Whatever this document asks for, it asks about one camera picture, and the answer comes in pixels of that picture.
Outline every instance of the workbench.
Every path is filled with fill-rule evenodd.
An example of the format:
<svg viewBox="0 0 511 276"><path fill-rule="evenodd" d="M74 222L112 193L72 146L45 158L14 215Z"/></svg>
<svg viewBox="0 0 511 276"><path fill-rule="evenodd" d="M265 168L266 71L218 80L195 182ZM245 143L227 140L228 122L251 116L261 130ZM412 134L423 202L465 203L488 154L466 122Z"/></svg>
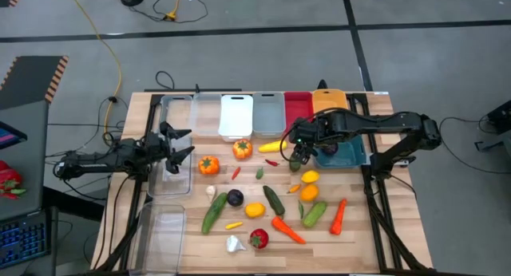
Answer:
<svg viewBox="0 0 511 276"><path fill-rule="evenodd" d="M192 95L193 93L164 94ZM365 94L371 115L386 115L393 112L388 93ZM123 138L139 139L145 134L151 98L152 93L134 93L132 95L122 134ZM185 117L187 116L186 113L185 110L179 110L179 108L177 108L177 111L171 112L175 117ZM156 113L154 128L159 124L158 118L159 113ZM375 135L375 140L378 150L384 152L399 142L400 137L399 135ZM316 182L319 187L318 199L327 201L328 208L312 229L306 229L299 221L298 195L287 194L286 192L292 184L300 183L302 173L314 168L313 161L311 160L309 164L302 166L298 172L290 172L287 163L278 152L264 154L258 152L257 148L261 144L270 141L273 140L261 140L252 137L254 153L249 160L243 162L242 171L238 177L231 180L232 173L240 166L240 162L232 155L232 143L223 142L220 137L215 139L193 138L192 144L196 147L194 151L195 159L197 160L205 155L217 156L221 165L220 174L216 177L201 175L197 172L196 162L193 161L192 194L180 199L155 199L158 203L178 203L185 209L186 226L179 272L182 274L379 272L360 168L319 170L321 176L320 180ZM364 136L364 142L366 151L370 152L367 136ZM288 148L284 152L290 155L291 149ZM278 167L264 165L264 159L277 160L281 165ZM264 166L264 177L261 180L256 180L256 170L261 166ZM393 170L393 175L411 184L407 168L396 167ZM113 175L106 208L106 225L105 219L103 219L97 237L92 266L97 261L101 251L103 229L106 229L106 237L100 265L108 256L110 242L112 241L113 247L115 247L125 234L133 195L133 181L129 180L121 189L117 200L115 219L113 219L114 199L125 177L126 174L122 173ZM265 216L260 219L248 219L242 207L234 208L226 205L209 235L202 235L200 233L201 224L210 206L205 188L210 184L216 186L217 193L227 192L234 188L241 190L245 195L244 204L261 202L267 207ZM302 236L307 244L295 243L286 235L271 227L274 211L264 197L262 186L265 184L273 188L279 195L286 207L286 223ZM374 191L378 190L375 184L373 184L373 187ZM142 206L145 199L146 183L142 191L139 207ZM430 253L413 192L395 179L388 179L386 180L386 193L388 194L395 231L418 261L431 267ZM341 235L331 235L328 228L342 198L347 199L343 232ZM305 203L304 206L305 211L308 211L311 204ZM115 228L111 239L113 221L115 222ZM244 225L231 231L225 230L226 224L238 221L243 221ZM254 251L248 245L248 237L251 231L256 228L263 228L270 237L270 243L263 250ZM390 243L383 230L381 230L381 233L386 262L388 267L392 267ZM242 242L247 243L247 250L229 254L225 246L225 241L229 235L235 235Z"/></svg>

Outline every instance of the lemon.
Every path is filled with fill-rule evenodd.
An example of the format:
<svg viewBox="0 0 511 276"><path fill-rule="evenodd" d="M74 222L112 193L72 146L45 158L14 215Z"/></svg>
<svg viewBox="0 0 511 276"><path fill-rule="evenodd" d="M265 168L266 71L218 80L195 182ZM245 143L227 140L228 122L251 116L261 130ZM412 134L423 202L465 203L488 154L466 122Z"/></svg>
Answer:
<svg viewBox="0 0 511 276"><path fill-rule="evenodd" d="M319 179L319 173L317 171L308 171L302 174L302 181L304 183L313 183Z"/></svg>

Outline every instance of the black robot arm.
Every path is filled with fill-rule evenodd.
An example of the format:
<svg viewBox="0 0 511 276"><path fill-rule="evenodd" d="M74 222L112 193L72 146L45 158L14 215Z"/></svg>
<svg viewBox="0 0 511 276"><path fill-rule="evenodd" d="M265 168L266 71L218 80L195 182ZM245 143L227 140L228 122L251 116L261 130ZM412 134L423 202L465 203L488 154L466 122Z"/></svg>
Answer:
<svg viewBox="0 0 511 276"><path fill-rule="evenodd" d="M311 121L299 118L289 132L289 141L296 144L291 158L306 164L314 148L321 148L367 133L401 133L406 137L386 152L370 158L374 176L388 178L395 163L414 160L411 154L419 149L433 150L441 143L437 123L426 115L397 112L389 116L360 116L345 108L329 108L317 112Z"/></svg>
<svg viewBox="0 0 511 276"><path fill-rule="evenodd" d="M64 180L77 178L85 173L125 172L128 175L147 173L150 166L162 159L166 169L179 173L178 165L194 149L193 146L176 151L172 140L180 139L191 132L189 129L176 130L170 124L160 124L160 134L150 132L140 140L124 139L114 142L106 153L79 154L68 152L61 161L55 164L53 173Z"/></svg>

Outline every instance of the white garlic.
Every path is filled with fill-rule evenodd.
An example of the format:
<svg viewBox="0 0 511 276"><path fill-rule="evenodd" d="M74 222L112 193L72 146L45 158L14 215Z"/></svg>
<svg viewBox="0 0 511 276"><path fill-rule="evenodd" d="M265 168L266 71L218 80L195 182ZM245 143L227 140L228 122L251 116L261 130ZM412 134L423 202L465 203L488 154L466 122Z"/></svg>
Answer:
<svg viewBox="0 0 511 276"><path fill-rule="evenodd" d="M241 244L241 241L236 236L231 235L227 239L227 251L228 252L236 252L238 250L246 250L246 249L247 248L245 248L243 246L243 244Z"/></svg>
<svg viewBox="0 0 511 276"><path fill-rule="evenodd" d="M216 188L212 185L206 187L206 195L208 196L209 203L212 203L216 195Z"/></svg>

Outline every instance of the concrete floor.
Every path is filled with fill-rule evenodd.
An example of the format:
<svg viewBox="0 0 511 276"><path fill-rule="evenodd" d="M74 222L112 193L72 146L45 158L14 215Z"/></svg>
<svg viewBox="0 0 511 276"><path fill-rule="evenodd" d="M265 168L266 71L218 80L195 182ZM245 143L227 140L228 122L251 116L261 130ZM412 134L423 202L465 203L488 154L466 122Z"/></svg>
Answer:
<svg viewBox="0 0 511 276"><path fill-rule="evenodd" d="M176 25L152 22L118 0L79 0L102 34L211 30L269 26L347 25L343 0L202 0L209 15ZM146 0L140 10L150 8ZM462 22L509 19L511 0L351 0L358 24ZM171 7L172 0L162 3ZM201 7L184 0L182 18ZM72 0L20 0L0 9L0 37L92 34ZM511 27L470 27L360 31L374 90L389 91L395 110L423 112L436 120L459 116L478 120L509 99ZM243 90L314 89L320 79L346 91L364 90L349 31L160 37L110 40L121 60L121 97L158 88L156 71L172 74L177 88ZM0 72L18 55L67 55L69 65L50 107L50 122L95 123L97 107L115 89L116 65L98 41L0 43ZM120 104L112 124L125 117ZM49 127L47 152L77 148L95 128ZM475 151L485 136L476 125L447 123L446 142L481 168L511 170L509 156L496 149ZM104 151L98 137L85 152ZM476 172L444 148L418 153L411 166L418 204L435 268L446 272L509 274L511 179ZM94 177L76 179L77 185ZM45 185L67 190L46 174ZM81 189L101 195L106 183ZM75 223L58 253L58 274L86 268L82 246L98 224L63 215ZM60 231L63 235L67 227ZM86 246L92 254L93 236Z"/></svg>

